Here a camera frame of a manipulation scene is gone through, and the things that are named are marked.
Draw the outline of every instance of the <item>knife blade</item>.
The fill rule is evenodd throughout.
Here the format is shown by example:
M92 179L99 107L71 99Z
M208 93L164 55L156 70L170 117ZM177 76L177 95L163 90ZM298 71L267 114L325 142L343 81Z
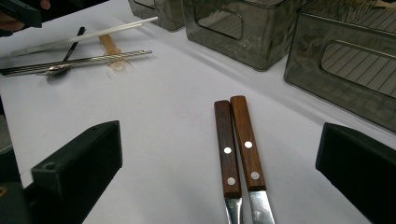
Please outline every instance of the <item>knife blade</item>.
M231 98L233 123L242 158L254 224L275 224L245 96Z
M215 102L224 202L229 224L242 224L242 190L233 137L230 102Z

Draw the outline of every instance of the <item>wooden knife handle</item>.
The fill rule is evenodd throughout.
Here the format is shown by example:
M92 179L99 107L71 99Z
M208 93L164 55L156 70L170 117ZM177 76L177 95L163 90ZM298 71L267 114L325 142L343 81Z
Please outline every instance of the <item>wooden knife handle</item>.
M233 138L233 120L228 101L215 102L222 186L225 198L241 198L241 183Z
M264 174L262 172L259 152L257 150L245 96L232 97L231 106L236 138L242 158L242 164L244 166L247 189L249 191L266 190Z

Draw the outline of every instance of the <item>chopsticks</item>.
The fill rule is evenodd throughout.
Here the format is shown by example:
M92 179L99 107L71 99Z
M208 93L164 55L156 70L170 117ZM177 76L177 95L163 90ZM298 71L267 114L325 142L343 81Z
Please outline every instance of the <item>chopsticks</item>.
M98 32L95 32L95 33L91 33L91 34L74 36L74 37L70 37L70 38L67 38L67 39L64 39L64 40L55 41L55 42L51 42L51 43L48 43L48 44L44 44L44 45L40 45L40 46L28 48L28 49L19 49L19 50L12 51L11 52L11 56L16 57L16 56L30 54L30 53L34 53L34 52L38 52L38 51L42 51L42 50L46 50L46 49L53 49L55 47L59 47L59 46L64 45L64 44L74 43L74 42L78 42L78 41L82 41L82 40L98 37L98 36L101 36L101 35L108 35L108 34L116 33L116 32L119 32L119 31L129 30L129 29L132 29L132 28L136 28L136 27L142 26L144 22L156 21L156 20L158 20L158 17L153 17L153 18L149 18L149 19L146 19L146 20L142 20L142 21L131 22L131 23L128 23L128 24L112 27L112 28L105 29L105 30L102 30L102 31L98 31Z

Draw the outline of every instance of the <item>white table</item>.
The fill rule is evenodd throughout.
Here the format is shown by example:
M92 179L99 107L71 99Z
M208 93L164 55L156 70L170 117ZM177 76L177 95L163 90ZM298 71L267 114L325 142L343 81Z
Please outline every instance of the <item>white table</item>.
M138 21L126 0L0 38L0 67L60 61L64 46L18 58L39 44ZM123 167L84 223L226 223L213 104L245 95L276 223L369 221L315 169L324 122L341 124L388 145L382 128L286 84L286 58L256 72L151 23L112 35L122 51L151 49L114 74L105 65L72 69L62 78L0 77L7 122L24 186L30 169L98 123L119 120ZM102 55L97 38L78 44L72 59ZM244 220L251 215L246 188Z

